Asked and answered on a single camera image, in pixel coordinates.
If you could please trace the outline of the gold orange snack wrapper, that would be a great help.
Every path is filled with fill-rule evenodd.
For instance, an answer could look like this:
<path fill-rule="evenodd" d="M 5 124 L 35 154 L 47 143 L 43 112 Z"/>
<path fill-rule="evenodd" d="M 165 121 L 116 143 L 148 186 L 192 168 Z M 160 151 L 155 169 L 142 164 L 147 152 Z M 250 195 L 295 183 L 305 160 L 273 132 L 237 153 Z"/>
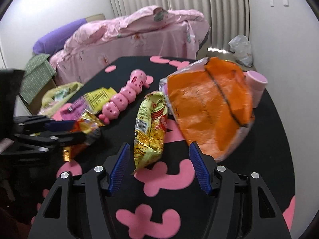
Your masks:
<path fill-rule="evenodd" d="M 85 110 L 62 142 L 63 161 L 70 162 L 77 154 L 100 138 L 103 126 L 99 118 Z"/>

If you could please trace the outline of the yellow purple snack wrapper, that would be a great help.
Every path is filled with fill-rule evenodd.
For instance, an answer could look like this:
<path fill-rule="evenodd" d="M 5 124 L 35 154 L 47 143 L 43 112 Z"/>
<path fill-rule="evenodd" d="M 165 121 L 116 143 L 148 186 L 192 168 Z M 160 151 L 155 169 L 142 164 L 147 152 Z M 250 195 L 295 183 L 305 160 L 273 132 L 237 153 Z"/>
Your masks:
<path fill-rule="evenodd" d="M 95 115 L 116 93 L 113 88 L 104 87 L 87 92 L 61 111 L 62 120 L 77 120 L 87 111 Z"/>

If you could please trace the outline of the yellow red snack packet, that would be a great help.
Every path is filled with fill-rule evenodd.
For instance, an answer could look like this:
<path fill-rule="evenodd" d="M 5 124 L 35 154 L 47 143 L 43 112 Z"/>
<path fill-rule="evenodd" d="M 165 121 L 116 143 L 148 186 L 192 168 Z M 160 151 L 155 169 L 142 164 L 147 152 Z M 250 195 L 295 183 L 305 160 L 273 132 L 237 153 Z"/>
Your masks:
<path fill-rule="evenodd" d="M 135 122 L 134 174 L 162 157 L 167 122 L 168 107 L 164 93 L 154 91 L 147 94 L 140 105 Z"/>

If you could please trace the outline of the orange plastic snack bag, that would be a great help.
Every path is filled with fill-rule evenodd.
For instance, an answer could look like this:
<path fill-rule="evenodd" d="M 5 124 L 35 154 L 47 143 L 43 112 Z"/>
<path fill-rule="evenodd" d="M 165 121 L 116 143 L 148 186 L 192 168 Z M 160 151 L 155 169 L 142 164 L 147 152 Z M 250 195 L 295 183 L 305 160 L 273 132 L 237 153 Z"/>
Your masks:
<path fill-rule="evenodd" d="M 186 142 L 216 162 L 238 148 L 254 124 L 252 93 L 231 61 L 203 58 L 161 79 L 159 89 Z"/>

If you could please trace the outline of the yellow trash bag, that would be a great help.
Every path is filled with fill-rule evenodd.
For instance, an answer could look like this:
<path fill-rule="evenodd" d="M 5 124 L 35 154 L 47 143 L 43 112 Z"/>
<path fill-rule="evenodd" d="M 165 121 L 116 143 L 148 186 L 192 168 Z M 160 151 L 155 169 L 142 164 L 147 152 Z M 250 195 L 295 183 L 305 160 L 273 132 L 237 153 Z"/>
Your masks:
<path fill-rule="evenodd" d="M 82 83 L 75 81 L 48 90 L 42 97 L 42 104 L 37 114 L 52 117 L 82 86 Z"/>

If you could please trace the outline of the green checked cloth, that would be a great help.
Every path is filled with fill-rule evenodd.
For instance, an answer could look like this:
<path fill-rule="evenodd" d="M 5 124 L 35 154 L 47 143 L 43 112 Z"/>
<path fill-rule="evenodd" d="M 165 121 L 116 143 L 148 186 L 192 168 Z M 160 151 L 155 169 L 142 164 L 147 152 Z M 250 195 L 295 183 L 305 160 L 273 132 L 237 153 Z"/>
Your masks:
<path fill-rule="evenodd" d="M 50 56 L 50 54 L 46 53 L 35 55 L 25 66 L 20 95 L 28 105 L 56 74 L 56 71 L 49 63 Z"/>

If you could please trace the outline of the purple pillow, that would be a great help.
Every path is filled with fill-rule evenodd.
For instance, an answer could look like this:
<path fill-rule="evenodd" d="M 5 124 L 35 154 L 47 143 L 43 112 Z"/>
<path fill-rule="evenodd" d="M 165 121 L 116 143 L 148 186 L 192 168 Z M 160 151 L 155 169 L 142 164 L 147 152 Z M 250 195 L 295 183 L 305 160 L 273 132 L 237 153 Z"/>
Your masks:
<path fill-rule="evenodd" d="M 32 51 L 35 55 L 49 54 L 54 55 L 64 48 L 65 42 L 73 35 L 73 33 L 82 25 L 86 24 L 85 18 L 73 21 L 66 25 L 55 29 L 54 31 L 44 35 L 35 42 Z"/>

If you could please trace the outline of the black pink patterned tablecloth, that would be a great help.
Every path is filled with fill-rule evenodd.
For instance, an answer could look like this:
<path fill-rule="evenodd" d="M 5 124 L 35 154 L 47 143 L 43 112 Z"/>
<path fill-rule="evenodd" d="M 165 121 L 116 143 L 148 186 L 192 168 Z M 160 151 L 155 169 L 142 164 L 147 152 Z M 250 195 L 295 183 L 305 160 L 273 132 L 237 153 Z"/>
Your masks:
<path fill-rule="evenodd" d="M 102 127 L 102 137 L 76 157 L 85 174 L 117 154 L 123 143 L 130 146 L 130 159 L 119 190 L 110 197 L 101 191 L 115 238 L 203 238 L 215 201 L 201 189 L 189 158 L 191 144 L 186 142 L 169 109 L 162 157 L 133 173 L 135 122 L 144 97 L 160 91 L 161 79 L 192 63 L 175 58 L 157 63 L 149 57 L 122 57 L 92 77 L 75 95 L 79 98 L 104 86 L 120 91 L 133 70 L 147 75 L 149 88 L 143 88 L 117 119 Z M 258 173 L 287 222 L 286 213 L 294 208 L 295 189 L 288 140 L 268 94 L 253 111 L 255 121 L 248 135 L 225 160 L 216 163 L 236 174 Z M 84 187 L 73 186 L 69 196 L 70 231 L 75 238 L 85 238 L 89 230 Z"/>

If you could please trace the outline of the pink caterpillar toy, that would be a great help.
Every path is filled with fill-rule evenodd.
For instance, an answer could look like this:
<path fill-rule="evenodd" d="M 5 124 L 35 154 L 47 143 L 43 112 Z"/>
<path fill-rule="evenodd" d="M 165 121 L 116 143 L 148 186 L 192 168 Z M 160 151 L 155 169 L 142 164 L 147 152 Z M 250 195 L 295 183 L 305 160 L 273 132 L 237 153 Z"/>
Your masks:
<path fill-rule="evenodd" d="M 143 88 L 149 88 L 147 75 L 142 70 L 133 70 L 127 84 L 102 107 L 102 113 L 98 116 L 99 120 L 108 125 L 110 120 L 117 119 L 119 114 L 135 101 Z"/>

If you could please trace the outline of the pink cylindrical cup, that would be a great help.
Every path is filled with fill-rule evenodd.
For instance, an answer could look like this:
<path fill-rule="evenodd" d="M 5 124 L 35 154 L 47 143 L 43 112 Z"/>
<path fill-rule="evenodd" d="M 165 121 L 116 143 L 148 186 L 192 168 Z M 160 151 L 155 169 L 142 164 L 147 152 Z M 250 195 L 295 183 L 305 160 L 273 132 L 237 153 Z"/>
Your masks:
<path fill-rule="evenodd" d="M 268 80 L 264 75 L 253 70 L 244 72 L 244 75 L 252 93 L 252 106 L 255 109 L 260 103 L 263 92 L 268 84 Z"/>

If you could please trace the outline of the pink floral bed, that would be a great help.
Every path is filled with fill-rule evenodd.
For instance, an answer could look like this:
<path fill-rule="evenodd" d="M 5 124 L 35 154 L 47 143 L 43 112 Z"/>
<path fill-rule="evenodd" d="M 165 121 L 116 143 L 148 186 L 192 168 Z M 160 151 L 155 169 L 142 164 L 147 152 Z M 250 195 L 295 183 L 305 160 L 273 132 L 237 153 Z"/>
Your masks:
<path fill-rule="evenodd" d="M 50 58 L 55 83 L 85 84 L 119 57 L 162 56 L 195 59 L 210 26 L 202 12 L 143 7 L 111 20 L 80 26 Z"/>

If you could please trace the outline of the white plastic bag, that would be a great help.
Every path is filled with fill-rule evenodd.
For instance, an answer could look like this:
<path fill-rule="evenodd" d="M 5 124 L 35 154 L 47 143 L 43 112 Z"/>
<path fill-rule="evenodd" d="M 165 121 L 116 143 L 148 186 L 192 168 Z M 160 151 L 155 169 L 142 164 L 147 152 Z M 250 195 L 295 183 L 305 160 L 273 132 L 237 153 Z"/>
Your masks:
<path fill-rule="evenodd" d="M 253 57 L 252 48 L 248 38 L 245 35 L 237 35 L 228 42 L 230 51 L 233 53 L 236 62 L 245 67 L 252 67 Z"/>

